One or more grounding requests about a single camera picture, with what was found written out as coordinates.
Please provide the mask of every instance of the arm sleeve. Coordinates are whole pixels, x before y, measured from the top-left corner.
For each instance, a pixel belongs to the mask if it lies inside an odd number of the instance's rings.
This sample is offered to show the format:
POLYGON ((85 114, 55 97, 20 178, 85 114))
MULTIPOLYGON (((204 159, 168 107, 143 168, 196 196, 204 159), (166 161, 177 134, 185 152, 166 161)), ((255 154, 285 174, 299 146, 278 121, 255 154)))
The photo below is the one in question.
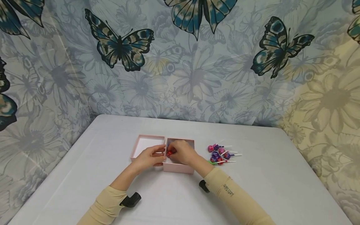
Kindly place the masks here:
POLYGON ((207 188, 218 196, 243 225, 275 225, 262 207, 220 168, 205 178, 207 188))
POLYGON ((96 198, 90 209, 82 216, 77 225, 109 225, 119 215, 124 206, 120 203, 126 192, 107 186, 96 198))

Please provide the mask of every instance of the floral backdrop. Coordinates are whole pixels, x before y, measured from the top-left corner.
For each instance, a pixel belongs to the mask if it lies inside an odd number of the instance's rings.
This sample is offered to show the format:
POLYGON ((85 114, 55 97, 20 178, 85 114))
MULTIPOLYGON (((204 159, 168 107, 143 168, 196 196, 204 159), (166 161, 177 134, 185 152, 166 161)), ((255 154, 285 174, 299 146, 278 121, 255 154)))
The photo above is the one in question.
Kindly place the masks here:
POLYGON ((280 127, 360 224, 359 0, 14 2, 0 225, 99 114, 280 127))

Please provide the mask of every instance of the pink box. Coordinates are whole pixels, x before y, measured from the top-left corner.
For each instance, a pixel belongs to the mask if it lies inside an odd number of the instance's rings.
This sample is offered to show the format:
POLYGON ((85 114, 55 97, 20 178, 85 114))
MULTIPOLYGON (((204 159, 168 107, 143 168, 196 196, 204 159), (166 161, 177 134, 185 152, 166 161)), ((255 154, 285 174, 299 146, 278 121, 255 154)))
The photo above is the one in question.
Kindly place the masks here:
MULTIPOLYGON (((185 140, 187 141, 193 148, 195 148, 195 141, 194 140, 187 140, 187 139, 178 139, 178 138, 168 138, 165 155, 167 153, 167 147, 169 144, 175 140, 185 140)), ((164 136, 153 136, 153 135, 142 135, 140 134, 135 142, 134 148, 132 149, 131 153, 131 161, 134 159, 147 147, 151 147, 154 145, 160 145, 165 143, 164 136)), ((175 172, 175 173, 184 173, 184 174, 194 174, 194 169, 188 165, 184 165, 181 163, 173 162, 170 158, 166 158, 166 161, 163 164, 163 170, 165 172, 175 172)))
POLYGON ((138 136, 138 139, 135 142, 134 148, 130 156, 131 161, 134 159, 147 147, 154 145, 165 144, 164 136, 152 136, 152 135, 142 135, 138 136))
MULTIPOLYGON (((188 139, 178 139, 178 138, 168 138, 166 142, 165 155, 167 153, 167 147, 169 144, 176 140, 185 140, 187 143, 191 145, 191 147, 195 148, 195 141, 188 139)), ((175 172, 175 173, 183 173, 183 174, 194 174, 194 169, 188 165, 181 164, 178 162, 173 162, 170 158, 166 158, 163 163, 163 169, 165 172, 175 172)))

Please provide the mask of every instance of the white table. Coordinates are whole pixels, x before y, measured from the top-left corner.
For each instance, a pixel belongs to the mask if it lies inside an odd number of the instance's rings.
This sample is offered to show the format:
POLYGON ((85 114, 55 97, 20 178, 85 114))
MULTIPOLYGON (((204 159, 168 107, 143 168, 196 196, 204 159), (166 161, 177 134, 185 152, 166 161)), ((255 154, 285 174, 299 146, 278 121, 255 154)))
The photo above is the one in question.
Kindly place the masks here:
MULTIPOLYGON (((112 115, 94 120, 9 224, 76 224, 130 163, 139 134, 194 139, 206 158, 206 147, 225 139, 222 144, 243 156, 221 168, 277 225, 351 225, 281 129, 112 115)), ((128 190, 142 200, 121 211, 114 224, 238 224, 222 202, 198 187, 200 180, 197 173, 144 172, 128 190)))

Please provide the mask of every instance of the black clamp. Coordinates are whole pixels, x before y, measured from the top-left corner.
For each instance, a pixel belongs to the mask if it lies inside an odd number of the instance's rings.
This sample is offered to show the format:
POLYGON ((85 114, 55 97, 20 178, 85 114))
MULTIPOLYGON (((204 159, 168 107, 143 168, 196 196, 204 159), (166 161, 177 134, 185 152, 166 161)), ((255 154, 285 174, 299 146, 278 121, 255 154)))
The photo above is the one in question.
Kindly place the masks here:
POLYGON ((207 189, 207 187, 206 187, 205 184, 206 184, 205 180, 202 180, 202 181, 200 181, 200 183, 199 183, 199 187, 200 187, 201 189, 203 189, 204 192, 209 193, 210 191, 209 191, 209 189, 207 189))
POLYGON ((120 205, 123 205, 127 208, 134 208, 135 205, 141 200, 141 196, 139 193, 135 192, 130 198, 126 196, 124 200, 120 203, 120 205))

